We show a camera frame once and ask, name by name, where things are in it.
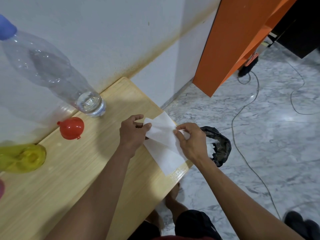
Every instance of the finger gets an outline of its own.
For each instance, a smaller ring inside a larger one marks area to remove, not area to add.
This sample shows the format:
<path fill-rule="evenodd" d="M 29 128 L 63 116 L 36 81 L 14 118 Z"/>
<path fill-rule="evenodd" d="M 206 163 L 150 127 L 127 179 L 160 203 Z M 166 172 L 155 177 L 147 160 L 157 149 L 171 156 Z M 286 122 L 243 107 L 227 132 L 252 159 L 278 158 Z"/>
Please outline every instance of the finger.
<path fill-rule="evenodd" d="M 152 126 L 151 123 L 147 123 L 147 124 L 144 124 L 141 129 L 146 133 L 147 131 L 150 130 L 151 126 Z"/>
<path fill-rule="evenodd" d="M 139 122 L 134 122 L 133 124 L 136 126 L 136 128 L 142 128 L 143 126 L 143 123 L 139 123 Z"/>
<path fill-rule="evenodd" d="M 136 120 L 140 120 L 142 118 L 143 118 L 143 114 L 135 114 L 135 115 L 131 115 L 127 120 L 135 122 Z"/>
<path fill-rule="evenodd" d="M 173 130 L 173 133 L 176 135 L 176 137 L 178 138 L 180 143 L 186 140 L 180 131 L 175 129 L 175 130 Z"/>
<path fill-rule="evenodd" d="M 194 131 L 194 130 L 196 130 L 198 128 L 199 128 L 198 125 L 195 124 L 195 123 L 184 123 L 184 124 L 178 125 L 176 127 L 177 130 L 185 130 L 189 134 L 191 134 L 192 131 Z"/>

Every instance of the white marble floor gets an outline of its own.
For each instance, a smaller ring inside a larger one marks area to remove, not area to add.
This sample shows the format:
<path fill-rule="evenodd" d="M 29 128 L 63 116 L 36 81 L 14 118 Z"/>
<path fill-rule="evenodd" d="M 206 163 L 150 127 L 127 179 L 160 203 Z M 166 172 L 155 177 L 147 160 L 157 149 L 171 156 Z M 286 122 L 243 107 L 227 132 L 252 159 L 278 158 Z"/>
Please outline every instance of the white marble floor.
<path fill-rule="evenodd" d="M 292 102 L 299 113 L 294 111 Z M 259 80 L 257 99 L 234 120 L 236 144 L 249 165 L 267 185 L 282 217 L 293 209 L 320 223 L 320 55 L 300 60 L 275 44 L 259 57 L 253 72 Z M 246 82 L 248 77 L 240 79 Z M 231 121 L 257 94 L 257 80 L 240 84 L 233 76 L 209 98 L 191 84 L 165 111 L 177 123 L 216 127 L 232 141 L 228 161 L 221 167 L 239 187 L 278 217 L 267 189 L 234 146 Z M 178 200 L 189 209 L 206 212 L 223 239 L 238 239 L 197 168 L 181 181 Z M 162 235 L 174 234 L 171 213 L 158 211 L 165 222 Z"/>

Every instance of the trash bag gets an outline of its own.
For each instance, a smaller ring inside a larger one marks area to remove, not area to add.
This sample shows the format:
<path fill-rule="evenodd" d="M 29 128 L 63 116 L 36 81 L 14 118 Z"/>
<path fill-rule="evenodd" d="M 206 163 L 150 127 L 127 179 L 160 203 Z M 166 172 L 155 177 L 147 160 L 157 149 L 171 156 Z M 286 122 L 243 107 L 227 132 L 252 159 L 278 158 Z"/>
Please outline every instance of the trash bag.
<path fill-rule="evenodd" d="M 203 126 L 201 130 L 205 132 L 206 136 L 215 139 L 218 142 L 212 143 L 214 145 L 215 153 L 212 154 L 211 160 L 217 165 L 217 167 L 221 167 L 228 159 L 231 152 L 231 142 L 230 140 L 219 133 L 219 131 L 210 126 Z"/>

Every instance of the black shorts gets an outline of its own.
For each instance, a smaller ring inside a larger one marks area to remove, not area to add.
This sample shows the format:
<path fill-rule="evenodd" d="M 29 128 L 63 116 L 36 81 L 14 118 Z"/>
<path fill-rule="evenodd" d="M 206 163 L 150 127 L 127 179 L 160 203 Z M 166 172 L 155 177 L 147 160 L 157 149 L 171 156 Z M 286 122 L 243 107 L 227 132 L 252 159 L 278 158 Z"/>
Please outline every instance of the black shorts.
<path fill-rule="evenodd" d="M 221 240 L 210 218 L 204 212 L 198 210 L 187 210 L 181 213 L 178 216 L 174 231 L 176 236 L 185 238 L 210 237 L 215 240 Z M 151 240 L 157 237 L 160 237 L 158 227 L 144 221 L 128 240 Z"/>

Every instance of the hand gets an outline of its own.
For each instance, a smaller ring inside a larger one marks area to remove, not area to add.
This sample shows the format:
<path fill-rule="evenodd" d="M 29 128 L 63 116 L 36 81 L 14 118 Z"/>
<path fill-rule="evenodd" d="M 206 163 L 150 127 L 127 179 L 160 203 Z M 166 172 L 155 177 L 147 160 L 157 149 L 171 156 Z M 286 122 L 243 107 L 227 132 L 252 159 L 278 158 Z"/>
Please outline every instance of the hand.
<path fill-rule="evenodd" d="M 190 138 L 186 140 L 183 134 L 178 130 L 185 130 L 190 134 Z M 206 133 L 204 133 L 197 124 L 181 124 L 178 125 L 173 132 L 180 142 L 184 155 L 195 165 L 200 160 L 209 158 L 207 153 Z"/>
<path fill-rule="evenodd" d="M 134 156 L 136 150 L 143 144 L 143 141 L 146 139 L 146 132 L 152 126 L 151 123 L 143 125 L 143 123 L 135 122 L 142 118 L 142 114 L 136 114 L 121 123 L 119 146 L 130 153 L 131 157 Z"/>

